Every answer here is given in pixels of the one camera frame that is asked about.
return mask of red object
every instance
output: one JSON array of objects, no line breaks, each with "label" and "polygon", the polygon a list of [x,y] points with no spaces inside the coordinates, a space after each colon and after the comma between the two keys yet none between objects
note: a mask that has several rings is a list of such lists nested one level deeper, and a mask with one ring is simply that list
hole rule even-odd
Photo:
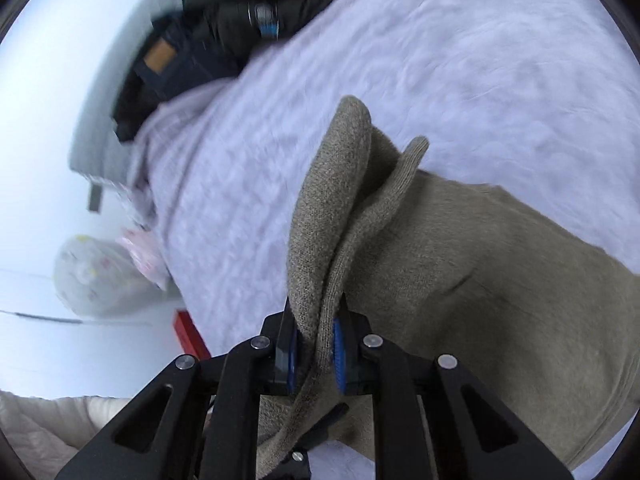
[{"label": "red object", "polygon": [[209,349],[204,344],[200,332],[186,310],[175,311],[174,328],[185,354],[191,354],[200,361],[211,359]]}]

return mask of brown leather patch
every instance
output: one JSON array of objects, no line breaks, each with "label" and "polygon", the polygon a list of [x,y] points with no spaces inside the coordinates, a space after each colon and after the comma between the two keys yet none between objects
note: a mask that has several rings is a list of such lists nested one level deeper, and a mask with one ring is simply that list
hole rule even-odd
[{"label": "brown leather patch", "polygon": [[177,54],[176,50],[170,44],[160,39],[151,47],[151,50],[146,53],[145,64],[155,73],[159,74]]}]

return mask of beige blanket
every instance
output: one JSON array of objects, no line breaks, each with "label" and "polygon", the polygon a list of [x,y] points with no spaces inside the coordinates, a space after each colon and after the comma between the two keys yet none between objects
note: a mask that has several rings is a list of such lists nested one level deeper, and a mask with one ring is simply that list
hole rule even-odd
[{"label": "beige blanket", "polygon": [[[399,153],[363,103],[340,103],[292,219],[302,375],[294,400],[263,401],[259,476],[340,400],[332,319],[343,292],[405,351],[456,355],[571,468],[626,422],[640,278],[499,187],[419,171],[427,148],[418,137]],[[335,436],[373,458],[370,403],[351,404]]]}]

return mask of bed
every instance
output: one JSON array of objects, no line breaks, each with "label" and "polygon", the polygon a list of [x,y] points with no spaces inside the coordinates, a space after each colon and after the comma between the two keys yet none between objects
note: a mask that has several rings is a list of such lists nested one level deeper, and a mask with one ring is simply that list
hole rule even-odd
[{"label": "bed", "polygon": [[[292,210],[345,94],[396,145],[428,136],[423,169],[501,185],[640,272],[640,66],[599,0],[336,0],[239,78],[162,105],[127,155],[212,354],[282,309]],[[312,460],[319,478],[373,476],[336,443]]]}]

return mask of pile of clothes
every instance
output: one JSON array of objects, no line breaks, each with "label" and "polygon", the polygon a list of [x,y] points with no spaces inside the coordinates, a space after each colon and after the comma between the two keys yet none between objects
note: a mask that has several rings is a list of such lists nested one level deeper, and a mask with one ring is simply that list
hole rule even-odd
[{"label": "pile of clothes", "polygon": [[120,142],[135,138],[162,102],[238,76],[264,41],[290,38],[333,0],[182,0],[152,22],[113,110]]}]

